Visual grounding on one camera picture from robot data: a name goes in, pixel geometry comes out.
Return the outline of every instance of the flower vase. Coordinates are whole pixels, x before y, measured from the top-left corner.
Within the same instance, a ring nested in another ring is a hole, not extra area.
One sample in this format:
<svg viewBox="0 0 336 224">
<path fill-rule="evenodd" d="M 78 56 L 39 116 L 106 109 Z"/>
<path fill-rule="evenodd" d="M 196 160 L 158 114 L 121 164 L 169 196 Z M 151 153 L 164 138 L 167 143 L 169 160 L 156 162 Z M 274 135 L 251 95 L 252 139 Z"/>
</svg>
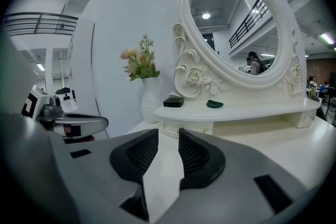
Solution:
<svg viewBox="0 0 336 224">
<path fill-rule="evenodd" d="M 153 112 L 161 105 L 160 81 L 158 78 L 147 78 L 142 79 L 142 83 L 144 87 L 141 102 L 143 119 L 148 123 L 158 122 L 159 119 Z"/>
</svg>

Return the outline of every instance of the table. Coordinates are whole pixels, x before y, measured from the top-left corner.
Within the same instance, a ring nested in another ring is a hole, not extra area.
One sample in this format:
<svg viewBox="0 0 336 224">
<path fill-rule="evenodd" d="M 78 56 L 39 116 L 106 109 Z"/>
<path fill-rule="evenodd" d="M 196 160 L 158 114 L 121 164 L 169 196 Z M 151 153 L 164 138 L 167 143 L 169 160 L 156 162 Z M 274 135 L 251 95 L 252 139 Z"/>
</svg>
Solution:
<svg viewBox="0 0 336 224">
<path fill-rule="evenodd" d="M 128 133 L 159 128 L 141 122 Z M 296 177 L 307 189 L 323 182 L 336 151 L 336 128 L 315 118 L 310 127 L 297 129 L 280 116 L 260 120 L 217 122 L 213 135 L 251 146 Z M 157 221 L 179 196 L 184 177 L 178 139 L 159 132 L 159 151 L 143 177 L 150 222 Z"/>
</svg>

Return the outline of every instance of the fluorescent light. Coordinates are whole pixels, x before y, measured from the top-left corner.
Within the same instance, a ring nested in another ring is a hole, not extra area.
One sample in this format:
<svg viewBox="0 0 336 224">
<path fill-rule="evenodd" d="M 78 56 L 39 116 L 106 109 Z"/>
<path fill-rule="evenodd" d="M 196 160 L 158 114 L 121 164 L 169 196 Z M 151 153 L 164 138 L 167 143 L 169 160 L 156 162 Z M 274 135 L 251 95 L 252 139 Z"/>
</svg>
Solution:
<svg viewBox="0 0 336 224">
<path fill-rule="evenodd" d="M 204 14 L 202 15 L 202 18 L 203 18 L 203 19 L 209 19 L 209 18 L 210 18 L 210 14 L 209 14 L 209 13 L 204 13 Z"/>
<path fill-rule="evenodd" d="M 40 63 L 37 63 L 36 65 L 38 66 L 39 69 L 41 69 L 42 71 L 45 71 L 44 67 Z"/>
<path fill-rule="evenodd" d="M 329 44 L 334 44 L 334 41 L 327 34 L 321 35 L 321 38 L 323 38 Z"/>
<path fill-rule="evenodd" d="M 261 54 L 262 56 L 269 56 L 269 57 L 275 57 L 274 55 L 272 54 Z"/>
</svg>

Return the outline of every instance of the people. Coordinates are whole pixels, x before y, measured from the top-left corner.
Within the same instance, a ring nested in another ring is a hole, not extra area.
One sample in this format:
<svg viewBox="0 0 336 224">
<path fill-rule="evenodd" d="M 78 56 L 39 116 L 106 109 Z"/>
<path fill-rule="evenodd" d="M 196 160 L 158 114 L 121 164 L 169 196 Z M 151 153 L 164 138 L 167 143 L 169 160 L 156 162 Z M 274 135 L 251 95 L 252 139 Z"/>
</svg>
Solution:
<svg viewBox="0 0 336 224">
<path fill-rule="evenodd" d="M 316 77 L 313 77 L 313 80 L 309 82 L 310 84 L 313 84 L 315 88 L 317 88 L 317 79 Z"/>
<path fill-rule="evenodd" d="M 251 60 L 251 75 L 260 74 L 262 63 L 258 55 L 254 51 L 250 51 L 248 54 L 248 58 Z"/>
<path fill-rule="evenodd" d="M 328 101 L 328 98 L 327 98 L 328 96 L 325 95 L 325 92 L 327 91 L 327 85 L 328 83 L 326 81 L 321 85 L 320 94 L 319 94 L 319 97 L 322 98 L 322 102 L 325 105 L 327 104 L 327 101 Z"/>
</svg>

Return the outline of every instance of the pink flower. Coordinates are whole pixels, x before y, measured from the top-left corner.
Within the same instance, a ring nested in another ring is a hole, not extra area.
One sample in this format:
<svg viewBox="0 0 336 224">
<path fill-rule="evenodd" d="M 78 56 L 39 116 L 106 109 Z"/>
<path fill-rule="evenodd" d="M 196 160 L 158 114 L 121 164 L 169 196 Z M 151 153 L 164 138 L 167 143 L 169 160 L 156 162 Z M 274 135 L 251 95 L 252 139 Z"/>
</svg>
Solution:
<svg viewBox="0 0 336 224">
<path fill-rule="evenodd" d="M 129 55 L 128 55 L 127 50 L 124 50 L 120 55 L 120 59 L 122 59 L 122 60 L 127 60 L 128 57 L 129 57 Z"/>
</svg>

